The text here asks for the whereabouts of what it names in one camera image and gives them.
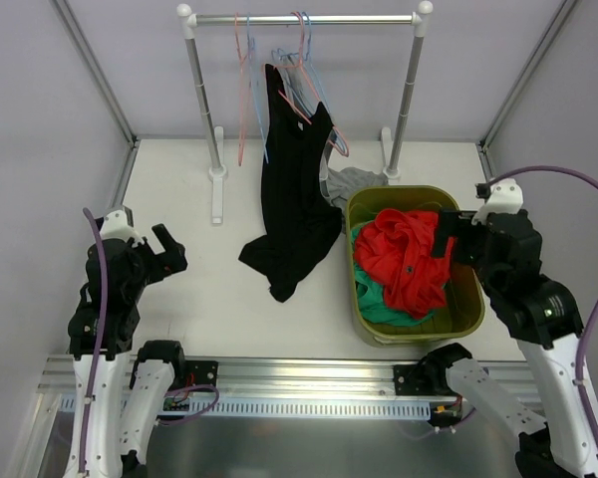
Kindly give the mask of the red tank top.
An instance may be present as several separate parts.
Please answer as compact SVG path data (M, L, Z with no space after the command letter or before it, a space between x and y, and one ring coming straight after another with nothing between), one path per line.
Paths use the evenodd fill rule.
M384 209L351 230L353 262L384 287L392 309L422 318L447 305L450 259L431 257L438 214Z

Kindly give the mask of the green tank top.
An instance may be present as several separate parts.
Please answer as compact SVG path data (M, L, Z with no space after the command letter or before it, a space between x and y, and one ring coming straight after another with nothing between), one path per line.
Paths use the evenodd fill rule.
M354 264L354 279L359 311L372 324L414 327L430 320L435 314L430 310L417 319L408 312L388 307L384 301L384 287L372 280L358 264Z

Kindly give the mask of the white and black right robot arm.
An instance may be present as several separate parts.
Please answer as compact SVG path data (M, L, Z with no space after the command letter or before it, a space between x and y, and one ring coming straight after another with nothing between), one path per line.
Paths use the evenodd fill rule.
M598 477L598 402L582 356L584 324L572 293L541 272L541 235L525 210L443 210L432 255L472 268L496 316L530 368L537 414L485 372L465 347L436 349L418 365L418 383L454 393L510 443L524 477Z

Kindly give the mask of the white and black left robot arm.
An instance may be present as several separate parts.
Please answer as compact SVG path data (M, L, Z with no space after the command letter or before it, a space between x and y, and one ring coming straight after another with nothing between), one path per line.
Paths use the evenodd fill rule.
M177 341L148 341L131 358L145 288L187 267L167 228L151 230L160 253L145 238L103 226L87 252L87 282L68 326L76 381L68 477L124 477L144 466L165 393L186 381Z

